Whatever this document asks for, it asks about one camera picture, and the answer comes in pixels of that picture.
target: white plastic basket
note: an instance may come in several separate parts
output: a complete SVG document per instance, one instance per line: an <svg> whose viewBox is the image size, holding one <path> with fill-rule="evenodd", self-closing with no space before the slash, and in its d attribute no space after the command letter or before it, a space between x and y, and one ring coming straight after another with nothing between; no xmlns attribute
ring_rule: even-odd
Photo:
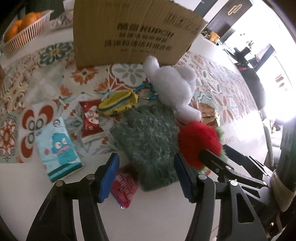
<svg viewBox="0 0 296 241"><path fill-rule="evenodd" d="M42 33L44 27L49 23L50 14L52 12L53 10L46 10L42 12L43 16L40 19L20 31L16 36L3 44L1 49L6 57L12 56L31 40L36 38L40 33Z"/></svg>

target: red snack packet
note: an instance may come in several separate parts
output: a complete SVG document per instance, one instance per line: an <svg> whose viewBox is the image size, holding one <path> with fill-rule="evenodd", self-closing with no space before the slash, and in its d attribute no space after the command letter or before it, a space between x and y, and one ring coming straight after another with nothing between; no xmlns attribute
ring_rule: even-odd
<svg viewBox="0 0 296 241"><path fill-rule="evenodd" d="M132 164L120 168L115 176L111 193L122 210L125 210L131 204L131 200L139 187L136 181L137 174L135 174Z"/></svg>
<svg viewBox="0 0 296 241"><path fill-rule="evenodd" d="M82 142L89 142L94 139L102 138L106 134L99 125L98 105L100 99L80 101L79 104L83 111Z"/></svg>

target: metal bolt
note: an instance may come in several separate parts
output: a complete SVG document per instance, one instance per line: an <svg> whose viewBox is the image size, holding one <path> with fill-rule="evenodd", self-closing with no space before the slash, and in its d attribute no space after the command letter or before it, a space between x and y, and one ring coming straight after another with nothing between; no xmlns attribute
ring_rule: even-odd
<svg viewBox="0 0 296 241"><path fill-rule="evenodd" d="M207 179L207 175L205 175L205 174L199 174L199 175L198 175L198 178L199 178L200 180L206 180L206 179Z"/></svg>
<svg viewBox="0 0 296 241"><path fill-rule="evenodd" d="M86 179L87 179L87 180L93 180L93 179L94 179L94 174L88 174L88 175L86 176Z"/></svg>
<svg viewBox="0 0 296 241"><path fill-rule="evenodd" d="M233 186L237 186L237 185L238 185L238 183L237 183L236 180L231 180L231 181L230 181L230 184L233 185Z"/></svg>
<svg viewBox="0 0 296 241"><path fill-rule="evenodd" d="M56 182L57 187L63 186L63 184L64 184L64 182L61 180Z"/></svg>

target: white plush toy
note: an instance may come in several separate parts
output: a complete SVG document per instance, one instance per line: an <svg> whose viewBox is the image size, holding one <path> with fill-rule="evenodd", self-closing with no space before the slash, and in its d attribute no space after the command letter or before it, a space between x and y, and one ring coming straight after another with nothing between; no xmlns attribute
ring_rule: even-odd
<svg viewBox="0 0 296 241"><path fill-rule="evenodd" d="M201 121L201 112L188 105L197 86L197 76L193 68L189 66L160 68L157 59L150 55L143 63L143 70L159 100L176 111L175 118L178 121L184 124Z"/></svg>

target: patterned tablecloth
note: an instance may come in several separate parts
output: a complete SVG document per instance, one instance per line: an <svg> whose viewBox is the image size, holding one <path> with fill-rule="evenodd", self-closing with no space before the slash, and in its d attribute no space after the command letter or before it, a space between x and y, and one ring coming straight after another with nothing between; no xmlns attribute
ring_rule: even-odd
<svg viewBox="0 0 296 241"><path fill-rule="evenodd" d="M202 85L196 88L192 106L208 103L220 114L220 124L233 122L257 107L244 79L210 60L187 52L177 66L193 67ZM77 68L73 43L50 45L6 67L0 100L0 163L26 163L39 158L34 132L61 115L80 157L117 151L109 129L122 120L101 117L106 137L82 143L83 121L79 101L104 99L114 91L135 88L148 81L140 64L113 64ZM140 95L147 96L144 89ZM158 100L140 99L141 104Z"/></svg>

